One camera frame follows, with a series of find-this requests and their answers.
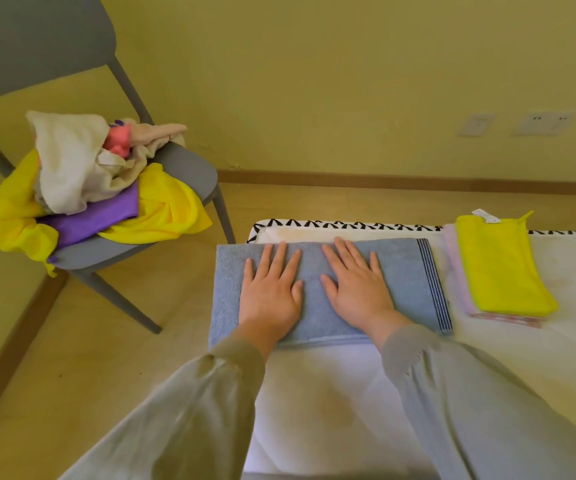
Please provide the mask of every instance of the chair seat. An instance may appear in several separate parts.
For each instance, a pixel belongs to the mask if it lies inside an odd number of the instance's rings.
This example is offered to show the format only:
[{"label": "chair seat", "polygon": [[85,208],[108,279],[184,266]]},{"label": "chair seat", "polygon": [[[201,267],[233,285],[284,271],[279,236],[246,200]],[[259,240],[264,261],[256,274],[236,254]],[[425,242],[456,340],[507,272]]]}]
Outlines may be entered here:
[{"label": "chair seat", "polygon": [[[217,188],[217,169],[180,144],[168,143],[157,151],[153,162],[161,163],[171,177],[187,184],[207,205]],[[52,254],[51,262],[61,268],[86,273],[97,271],[128,258],[152,244],[120,244],[94,235]]]}]

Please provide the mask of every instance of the wall socket plate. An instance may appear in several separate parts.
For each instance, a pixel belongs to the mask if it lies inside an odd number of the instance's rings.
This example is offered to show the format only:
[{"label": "wall socket plate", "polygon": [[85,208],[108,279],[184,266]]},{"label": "wall socket plate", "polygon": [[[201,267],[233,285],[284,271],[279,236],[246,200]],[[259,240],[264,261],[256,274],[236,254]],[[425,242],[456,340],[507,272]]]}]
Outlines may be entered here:
[{"label": "wall socket plate", "polygon": [[513,136],[557,136],[574,119],[573,111],[533,111],[519,121]]},{"label": "wall socket plate", "polygon": [[496,117],[497,115],[492,113],[475,113],[466,120],[458,135],[483,136]]}]

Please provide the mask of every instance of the white mattress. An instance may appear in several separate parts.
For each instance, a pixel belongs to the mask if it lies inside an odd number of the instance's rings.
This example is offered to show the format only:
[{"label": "white mattress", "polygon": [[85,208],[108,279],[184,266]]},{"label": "white mattress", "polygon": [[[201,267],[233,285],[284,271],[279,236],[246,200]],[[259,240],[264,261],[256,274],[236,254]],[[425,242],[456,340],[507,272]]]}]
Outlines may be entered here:
[{"label": "white mattress", "polygon": [[[266,243],[329,242],[335,235],[355,241],[426,237],[447,299],[456,303],[440,228],[337,226],[261,224],[251,238]],[[451,305],[454,337],[499,359],[576,424],[576,235],[532,235],[531,243],[537,268],[559,302],[559,311],[535,330],[473,319]],[[432,469],[373,346],[325,346],[270,356],[256,402],[246,472],[314,475]]]}]

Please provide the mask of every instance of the finger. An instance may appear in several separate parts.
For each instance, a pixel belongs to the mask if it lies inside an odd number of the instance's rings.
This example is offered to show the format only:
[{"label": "finger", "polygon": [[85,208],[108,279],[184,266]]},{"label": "finger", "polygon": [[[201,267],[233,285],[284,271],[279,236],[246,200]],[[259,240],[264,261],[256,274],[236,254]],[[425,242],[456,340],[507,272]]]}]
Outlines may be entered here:
[{"label": "finger", "polygon": [[368,265],[366,264],[366,260],[361,255],[361,253],[359,252],[359,250],[355,246],[354,242],[346,241],[346,248],[348,248],[348,251],[350,252],[350,256],[353,257],[357,266],[359,266],[362,269],[368,269]]},{"label": "finger", "polygon": [[372,269],[372,273],[383,278],[383,273],[381,273],[381,268],[379,266],[379,258],[377,257],[377,253],[374,251],[370,252],[370,269]]},{"label": "finger", "polygon": [[274,255],[274,259],[272,260],[272,265],[270,266],[270,271],[268,272],[268,276],[271,278],[275,278],[276,280],[279,279],[281,276],[281,272],[283,271],[283,262],[286,258],[286,248],[288,244],[285,241],[282,241],[277,248],[277,253]]},{"label": "finger", "polygon": [[254,271],[252,270],[252,259],[245,260],[244,266],[244,286],[254,279]]},{"label": "finger", "polygon": [[294,251],[292,257],[286,265],[286,269],[283,270],[281,275],[281,281],[287,283],[292,283],[294,281],[294,276],[297,274],[297,268],[299,267],[299,261],[301,259],[301,250],[297,249]]},{"label": "finger", "polygon": [[352,257],[348,249],[346,248],[346,243],[341,237],[335,237],[335,246],[337,247],[337,252],[339,252],[339,257],[341,261],[346,265],[348,269],[357,267],[355,258]]},{"label": "finger", "polygon": [[301,302],[303,301],[303,281],[299,280],[292,285],[290,290],[294,303],[301,309]]},{"label": "finger", "polygon": [[330,276],[328,276],[327,274],[322,274],[320,278],[321,278],[321,284],[323,285],[324,290],[326,291],[326,296],[330,300],[330,303],[333,304],[337,299],[337,292],[338,292],[337,285],[335,285],[335,282],[333,282],[332,278],[330,278]]},{"label": "finger", "polygon": [[332,250],[330,246],[324,244],[323,246],[321,246],[321,249],[324,250],[324,254],[328,259],[328,263],[330,264],[330,267],[337,276],[339,276],[344,271],[347,271],[346,266],[344,266],[344,263],[341,262],[339,256],[337,256],[337,254]]},{"label": "finger", "polygon": [[270,255],[272,254],[272,244],[266,244],[263,248],[263,253],[261,253],[261,260],[259,261],[259,266],[256,269],[255,280],[261,280],[265,278],[270,269]]}]

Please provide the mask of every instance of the stain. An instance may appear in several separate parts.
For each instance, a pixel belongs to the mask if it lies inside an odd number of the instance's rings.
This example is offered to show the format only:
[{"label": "stain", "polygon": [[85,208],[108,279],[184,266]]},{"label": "stain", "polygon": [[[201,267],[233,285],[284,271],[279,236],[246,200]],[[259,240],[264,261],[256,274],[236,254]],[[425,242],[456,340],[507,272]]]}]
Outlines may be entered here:
[{"label": "stain", "polygon": [[356,416],[348,396],[329,385],[317,397],[317,410],[321,420],[332,428],[350,426]]},{"label": "stain", "polygon": [[552,280],[544,280],[543,284],[546,285],[548,289],[564,288],[564,286],[570,284],[570,280],[567,278],[555,278]]}]

